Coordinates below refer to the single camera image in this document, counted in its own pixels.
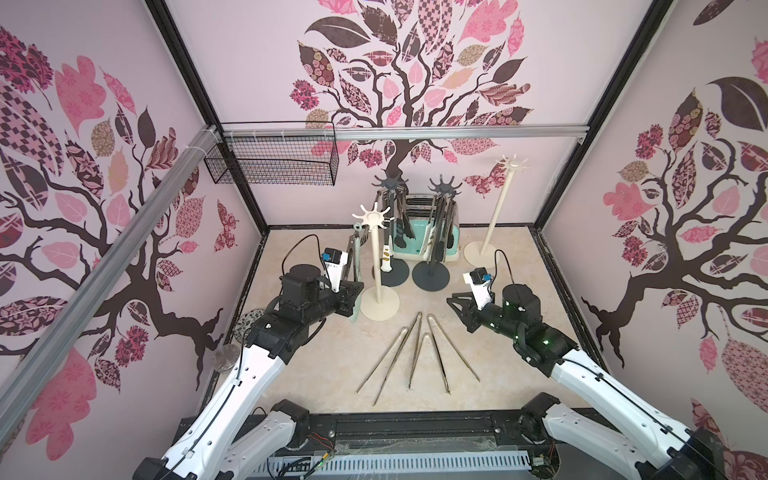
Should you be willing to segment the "grey utensil rack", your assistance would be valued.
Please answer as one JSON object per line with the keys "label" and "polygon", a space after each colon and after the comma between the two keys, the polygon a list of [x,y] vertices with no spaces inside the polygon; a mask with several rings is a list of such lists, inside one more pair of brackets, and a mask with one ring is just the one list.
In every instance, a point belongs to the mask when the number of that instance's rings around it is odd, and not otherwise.
{"label": "grey utensil rack", "polygon": [[[454,181],[455,177],[452,176],[448,182],[445,182],[442,175],[439,176],[439,182],[437,184],[435,184],[433,181],[430,181],[430,190],[433,191],[437,197],[437,209],[439,202],[438,198],[440,195],[454,194],[456,197],[459,194],[459,188],[462,183],[459,182],[455,184]],[[432,260],[432,249],[434,243],[433,235],[434,229],[432,233],[431,253],[428,260],[419,262],[412,270],[412,279],[416,286],[427,292],[438,292],[444,289],[450,281],[450,272],[445,265],[448,252],[447,255],[443,257],[442,262],[434,262]]]}

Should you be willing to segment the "cream utensil rack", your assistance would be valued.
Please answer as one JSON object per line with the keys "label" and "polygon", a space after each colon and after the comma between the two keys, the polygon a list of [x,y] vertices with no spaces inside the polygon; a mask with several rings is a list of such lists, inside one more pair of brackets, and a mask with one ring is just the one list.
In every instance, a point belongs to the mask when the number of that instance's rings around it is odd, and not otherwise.
{"label": "cream utensil rack", "polygon": [[372,321],[383,322],[396,315],[400,307],[400,298],[397,292],[382,284],[381,260],[382,247],[380,245],[379,230],[383,229],[387,219],[385,214],[390,210],[389,207],[380,209],[377,202],[368,210],[361,206],[363,213],[354,214],[353,217],[368,228],[369,240],[371,242],[372,260],[373,260],[373,278],[374,286],[366,288],[361,294],[360,310],[361,313]]}
{"label": "cream utensil rack", "polygon": [[487,267],[493,263],[491,252],[493,232],[508,195],[511,182],[516,173],[525,172],[529,169],[527,163],[528,159],[518,160],[517,155],[513,155],[511,158],[502,156],[501,160],[496,163],[487,176],[473,175],[464,179],[468,185],[473,186],[483,196],[489,193],[492,187],[499,189],[496,204],[483,240],[472,241],[464,246],[464,258],[470,265],[474,267]]}

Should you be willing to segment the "steel tongs white tips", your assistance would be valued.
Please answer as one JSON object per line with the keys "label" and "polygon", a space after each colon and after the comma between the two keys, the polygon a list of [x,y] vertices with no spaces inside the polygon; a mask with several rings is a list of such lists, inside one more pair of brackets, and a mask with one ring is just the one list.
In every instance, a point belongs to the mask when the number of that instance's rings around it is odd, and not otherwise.
{"label": "steel tongs white tips", "polygon": [[437,197],[433,195],[431,197],[429,216],[427,217],[425,227],[424,227],[424,240],[423,240],[422,249],[421,249],[421,259],[423,261],[427,261],[431,253],[432,233],[434,229],[436,209],[437,209]]}

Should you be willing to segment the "grey utensil rack stand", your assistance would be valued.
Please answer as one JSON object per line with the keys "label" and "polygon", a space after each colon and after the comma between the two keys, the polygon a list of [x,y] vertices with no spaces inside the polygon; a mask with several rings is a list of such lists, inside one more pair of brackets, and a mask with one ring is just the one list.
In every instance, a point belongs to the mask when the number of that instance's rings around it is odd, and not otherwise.
{"label": "grey utensil rack stand", "polygon": [[384,245],[386,235],[390,235],[392,237],[392,241],[391,241],[392,271],[385,273],[385,272],[382,272],[379,267],[379,273],[381,274],[382,285],[390,288],[394,288],[405,283],[406,280],[409,278],[409,272],[410,272],[409,266],[405,261],[394,257],[395,189],[398,188],[401,182],[395,178],[389,178],[389,177],[385,177],[385,178],[376,177],[376,180],[377,182],[374,183],[374,186],[378,188],[376,200],[381,201],[380,206],[383,209],[388,209],[388,211],[384,214],[385,228],[383,233],[383,245]]}

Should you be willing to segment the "green silicone tip tongs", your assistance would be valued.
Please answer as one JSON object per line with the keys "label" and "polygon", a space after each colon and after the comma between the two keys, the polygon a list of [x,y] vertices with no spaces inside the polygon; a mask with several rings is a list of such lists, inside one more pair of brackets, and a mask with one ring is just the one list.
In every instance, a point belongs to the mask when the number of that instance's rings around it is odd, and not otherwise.
{"label": "green silicone tip tongs", "polygon": [[342,272],[343,280],[352,280],[354,282],[362,281],[361,253],[362,246],[366,243],[367,239],[367,228],[361,223],[355,223],[353,225],[353,233],[348,240],[348,262]]}

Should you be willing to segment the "white handled tongs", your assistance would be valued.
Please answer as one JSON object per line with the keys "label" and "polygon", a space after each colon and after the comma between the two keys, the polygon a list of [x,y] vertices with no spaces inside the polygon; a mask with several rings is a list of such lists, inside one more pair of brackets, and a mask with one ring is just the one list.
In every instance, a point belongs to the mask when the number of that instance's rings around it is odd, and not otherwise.
{"label": "white handled tongs", "polygon": [[392,271],[392,265],[391,265],[391,257],[392,257],[392,247],[391,247],[391,241],[392,237],[390,235],[385,236],[384,245],[382,248],[382,255],[381,255],[381,263],[380,263],[380,270],[382,272],[388,273]]}

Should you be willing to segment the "black silicone tip tongs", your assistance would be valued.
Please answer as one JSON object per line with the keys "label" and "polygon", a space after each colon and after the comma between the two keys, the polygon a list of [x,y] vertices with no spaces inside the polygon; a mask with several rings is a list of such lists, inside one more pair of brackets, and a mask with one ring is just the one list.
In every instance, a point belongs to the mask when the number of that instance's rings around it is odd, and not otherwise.
{"label": "black silicone tip tongs", "polygon": [[406,239],[414,239],[415,234],[407,212],[406,194],[403,188],[395,189],[395,237],[394,244],[400,249],[407,246]]}

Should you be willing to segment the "black nylon tongs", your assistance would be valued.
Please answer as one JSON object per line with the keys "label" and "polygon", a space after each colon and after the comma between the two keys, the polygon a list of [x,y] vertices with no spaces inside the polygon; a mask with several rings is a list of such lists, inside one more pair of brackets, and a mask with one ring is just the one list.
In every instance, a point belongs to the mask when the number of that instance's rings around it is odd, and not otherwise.
{"label": "black nylon tongs", "polygon": [[455,195],[446,194],[442,231],[440,236],[442,257],[445,257],[447,255],[448,250],[453,245],[451,238],[453,235],[453,223],[454,223],[455,214],[456,214]]}

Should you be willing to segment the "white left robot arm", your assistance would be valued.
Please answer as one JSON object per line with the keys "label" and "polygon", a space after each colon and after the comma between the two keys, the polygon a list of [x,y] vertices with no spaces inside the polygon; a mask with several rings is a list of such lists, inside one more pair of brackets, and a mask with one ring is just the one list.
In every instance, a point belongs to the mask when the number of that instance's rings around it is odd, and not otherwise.
{"label": "white left robot arm", "polygon": [[276,451],[301,442],[308,412],[278,402],[259,426],[238,433],[258,400],[332,314],[350,317],[364,290],[341,278],[341,266],[300,264],[282,275],[282,289],[252,325],[238,360],[192,425],[160,458],[145,458],[136,479],[244,479]]}

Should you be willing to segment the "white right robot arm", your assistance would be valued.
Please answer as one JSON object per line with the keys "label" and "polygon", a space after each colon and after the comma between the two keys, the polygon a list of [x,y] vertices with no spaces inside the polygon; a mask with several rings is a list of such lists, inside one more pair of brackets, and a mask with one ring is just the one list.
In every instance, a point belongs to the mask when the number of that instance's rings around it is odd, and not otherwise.
{"label": "white right robot arm", "polygon": [[508,285],[497,305],[490,284],[473,284],[446,302],[470,333],[486,327],[511,340],[529,366],[585,400],[599,423],[542,392],[522,409],[517,431],[534,444],[567,443],[626,479],[723,479],[725,449],[703,427],[691,429],[613,378],[577,343],[542,319],[525,285]]}

